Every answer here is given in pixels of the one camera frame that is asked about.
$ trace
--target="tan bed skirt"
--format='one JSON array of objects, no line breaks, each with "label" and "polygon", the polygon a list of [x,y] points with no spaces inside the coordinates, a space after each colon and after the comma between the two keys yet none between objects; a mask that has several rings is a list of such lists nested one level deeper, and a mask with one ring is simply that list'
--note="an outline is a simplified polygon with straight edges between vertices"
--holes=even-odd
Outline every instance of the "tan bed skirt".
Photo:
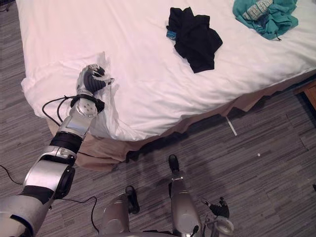
[{"label": "tan bed skirt", "polygon": [[[99,138],[94,137],[90,134],[87,135],[85,141],[83,142],[80,152],[89,154],[94,157],[86,156],[83,154],[78,154],[77,165],[92,169],[92,170],[100,170],[100,171],[109,171],[113,168],[113,166],[121,161],[125,160],[126,154],[129,151],[137,151],[143,145],[154,141],[160,137],[165,137],[170,135],[173,132],[185,132],[188,127],[197,121],[200,121],[204,118],[208,118],[210,116],[220,114],[222,116],[226,116],[229,111],[233,108],[239,108],[245,112],[249,111],[257,102],[265,95],[272,95],[276,91],[282,91],[289,86],[299,83],[312,75],[316,74],[316,70],[310,71],[308,73],[302,74],[298,77],[286,80],[284,82],[278,83],[276,85],[267,87],[265,89],[242,95],[241,97],[213,110],[205,114],[201,114],[198,116],[194,116],[191,118],[186,118],[179,122],[176,126],[167,130],[161,136],[155,136],[148,138],[146,140],[137,141],[137,142],[124,142],[118,141],[110,138]],[[52,134],[55,134],[58,127],[52,121],[47,120],[48,127]]]}]

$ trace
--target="white bedsheet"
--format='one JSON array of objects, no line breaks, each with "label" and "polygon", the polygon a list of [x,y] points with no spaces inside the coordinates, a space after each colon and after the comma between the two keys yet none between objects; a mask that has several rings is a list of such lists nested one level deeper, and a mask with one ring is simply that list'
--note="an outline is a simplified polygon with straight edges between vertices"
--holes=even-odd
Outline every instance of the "white bedsheet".
[{"label": "white bedsheet", "polygon": [[[116,81],[111,104],[91,133],[135,141],[245,93],[316,69],[316,4],[300,0],[299,25],[267,40],[235,20],[233,0],[17,0],[25,58],[25,96],[42,105],[73,95],[77,75],[105,52]],[[223,45],[215,69],[194,74],[166,37],[170,7],[210,16]],[[55,113],[49,107],[49,113]],[[62,116],[66,116],[63,107]]]}]

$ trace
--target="white stick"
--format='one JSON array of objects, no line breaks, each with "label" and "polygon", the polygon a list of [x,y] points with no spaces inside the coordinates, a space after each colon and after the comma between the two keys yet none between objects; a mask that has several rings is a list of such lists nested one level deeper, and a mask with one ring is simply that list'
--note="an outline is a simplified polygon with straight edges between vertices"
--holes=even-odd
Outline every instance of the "white stick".
[{"label": "white stick", "polygon": [[225,118],[226,118],[226,120],[227,120],[227,122],[229,124],[229,127],[231,127],[231,130],[233,131],[234,135],[237,136],[237,133],[236,133],[231,121],[229,120],[229,118],[227,116]]}]

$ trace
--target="gray carpet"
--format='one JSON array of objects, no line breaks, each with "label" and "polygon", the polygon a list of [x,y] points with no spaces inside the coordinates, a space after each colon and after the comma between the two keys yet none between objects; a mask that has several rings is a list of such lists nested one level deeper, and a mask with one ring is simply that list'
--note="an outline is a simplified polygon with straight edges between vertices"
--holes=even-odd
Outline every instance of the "gray carpet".
[{"label": "gray carpet", "polygon": [[[51,134],[21,91],[25,72],[15,3],[0,13],[0,23],[0,164],[21,182]],[[199,199],[216,202],[224,196],[236,237],[315,237],[316,121],[306,103],[288,90],[264,98],[248,113],[235,110],[229,118],[238,136],[225,118],[214,116],[183,135],[147,145],[137,154],[138,161],[121,163],[113,172],[79,167],[67,197],[96,195],[94,219],[99,226],[104,206],[132,184],[141,211],[131,216],[131,230],[171,230],[167,157],[176,154],[202,221],[207,208]],[[0,197],[20,191],[1,170]],[[56,201],[38,236],[96,236],[90,222],[92,204]]]}]

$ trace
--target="teal clothing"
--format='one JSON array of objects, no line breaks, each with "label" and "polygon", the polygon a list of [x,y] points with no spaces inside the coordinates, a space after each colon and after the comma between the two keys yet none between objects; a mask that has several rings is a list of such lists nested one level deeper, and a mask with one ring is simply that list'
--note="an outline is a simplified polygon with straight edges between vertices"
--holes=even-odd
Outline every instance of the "teal clothing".
[{"label": "teal clothing", "polygon": [[283,35],[298,25],[291,13],[297,0],[235,0],[236,19],[268,40]]}]

